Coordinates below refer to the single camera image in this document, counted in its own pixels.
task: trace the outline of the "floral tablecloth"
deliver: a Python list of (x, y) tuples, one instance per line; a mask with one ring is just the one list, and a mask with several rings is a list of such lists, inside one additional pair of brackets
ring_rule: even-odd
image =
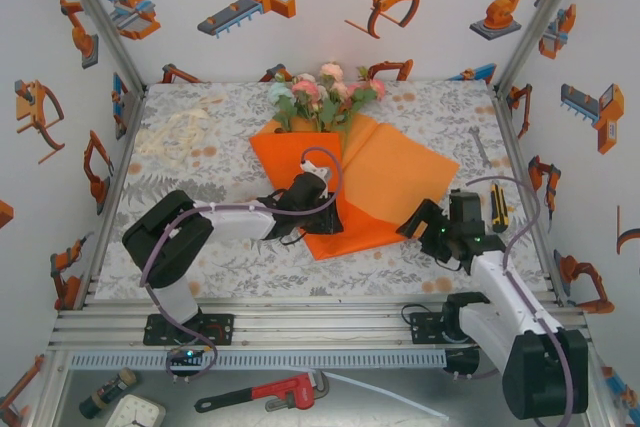
[[(150, 88), (97, 299), (146, 296), (137, 286), (140, 271), (121, 243), (122, 234), (168, 192), (181, 189), (193, 199), (242, 202), (273, 190), (248, 142), (274, 114), (266, 100), (268, 88), (265, 83)], [(139, 140), (161, 131), (174, 114), (193, 109), (207, 112), (208, 128), (186, 157), (168, 162), (145, 153)], [(513, 175), (484, 82), (389, 82), (385, 98), (362, 112), (458, 162), (460, 169), (451, 188), (464, 188), (466, 181), (483, 175)], [(469, 133), (475, 125), (491, 160), (489, 168), (483, 166)], [(515, 186), (503, 186), (511, 210), (509, 229), (502, 234), (506, 241), (526, 217)], [(490, 185), (483, 182), (469, 190), (481, 194), (485, 221), (490, 219)], [(473, 288), (463, 272), (449, 272), (420, 253), (415, 240), (317, 262), (304, 242), (291, 246), (278, 241), (216, 242), (214, 236), (186, 274), (198, 297), (400, 295)], [(530, 235), (516, 244), (512, 258), (532, 290), (546, 289)]]

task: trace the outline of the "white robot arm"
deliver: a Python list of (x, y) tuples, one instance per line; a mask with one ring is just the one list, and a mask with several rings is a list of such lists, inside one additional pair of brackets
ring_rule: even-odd
[(545, 310), (510, 262), (507, 270), (535, 307), (532, 314), (518, 295), (502, 268), (503, 252), (494, 250), (474, 257), (471, 278), (490, 303), (468, 304), (460, 309), (460, 330), (471, 337), (487, 354), (493, 365), (504, 373), (516, 336), (525, 332), (544, 335), (538, 319), (545, 319), (556, 333), (562, 326)]
[(566, 359), (572, 412), (584, 412), (588, 405), (587, 342), (580, 331), (563, 329), (544, 309), (513, 264), (508, 262), (505, 268), (505, 245), (497, 235), (485, 233), (478, 194), (452, 191), (449, 218), (427, 199), (398, 233), (411, 238), (422, 222), (427, 228), (420, 236), (421, 250), (437, 261), (452, 257), (460, 261), (479, 292), (449, 295), (442, 315), (429, 316), (418, 327), (440, 333), (453, 345), (477, 343), (502, 374), (505, 400), (518, 419), (564, 412), (567, 372), (561, 364)]
[[(122, 242), (134, 263), (144, 270), (169, 224), (186, 211), (199, 210), (171, 232), (148, 274), (150, 288), (171, 318), (185, 324), (199, 312), (185, 274), (209, 238), (271, 240), (282, 238), (298, 227), (313, 234), (343, 230), (335, 203), (328, 204), (331, 170), (316, 167), (308, 160), (300, 164), (300, 169), (302, 173), (288, 190), (251, 202), (217, 205), (194, 201), (182, 191), (171, 192), (127, 230)], [(323, 205), (327, 207), (305, 214)]]

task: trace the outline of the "alarm clock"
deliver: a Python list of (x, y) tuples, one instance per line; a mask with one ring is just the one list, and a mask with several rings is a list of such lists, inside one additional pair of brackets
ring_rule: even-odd
[(118, 402), (107, 427), (159, 427), (165, 414), (161, 405), (129, 394)]

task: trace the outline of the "aluminum frame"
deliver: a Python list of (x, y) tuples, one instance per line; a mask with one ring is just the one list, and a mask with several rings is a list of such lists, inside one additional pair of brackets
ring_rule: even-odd
[[(137, 69), (124, 49), (118, 34), (99, 0), (81, 0), (96, 23), (96, 28), (113, 52), (125, 78), (138, 98), (134, 107), (130, 135), (127, 136), (123, 165), (131, 157), (135, 134), (142, 117), (144, 84)], [(535, 48), (544, 28), (560, 0), (543, 0), (529, 27), (525, 31), (514, 55), (502, 75), (498, 97), (494, 101), (498, 123), (516, 177), (528, 178), (525, 164), (518, 149), (511, 124), (505, 95), (515, 77)], [(108, 199), (96, 253), (90, 272), (85, 275), (74, 311), (61, 312), (56, 321), (47, 353), (43, 376), (45, 384), (41, 395), (32, 404), (25, 426), (50, 426), (56, 420), (56, 410), (68, 388), (69, 366), (75, 350), (150, 350), (141, 344), (146, 316), (155, 313), (149, 301), (99, 301), (93, 296), (106, 244), (117, 209), (119, 194), (126, 176), (120, 169), (113, 184), (113, 195)], [(528, 216), (533, 213), (531, 199), (521, 192)], [(560, 288), (559, 273), (552, 262), (548, 240), (539, 225), (532, 236), (540, 260), (551, 281), (549, 291), (537, 292), (536, 297), (552, 315), (564, 325), (579, 328), (589, 337), (584, 314), (566, 305), (566, 296)], [(397, 297), (357, 298), (278, 298), (278, 299), (206, 299), (200, 300), (204, 312), (230, 312), (237, 316), (235, 342), (221, 349), (295, 350), (295, 349), (398, 349), (413, 346), (406, 324), (399, 317), (400, 308), (411, 302), (438, 309), (445, 300), (443, 295), (415, 295)], [(585, 414), (589, 425), (614, 425), (615, 412), (610, 395), (602, 379), (595, 349), (590, 343), (590, 403)]]

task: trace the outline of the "pipe wrench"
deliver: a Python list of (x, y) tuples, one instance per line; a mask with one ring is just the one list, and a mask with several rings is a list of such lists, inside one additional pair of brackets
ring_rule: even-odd
[(329, 393), (329, 382), (322, 372), (308, 373), (279, 380), (271, 384), (249, 387), (198, 400), (194, 407), (202, 414), (222, 407), (242, 404), (264, 397), (277, 397), (265, 405), (267, 412), (284, 409), (307, 410), (313, 407), (316, 399)]

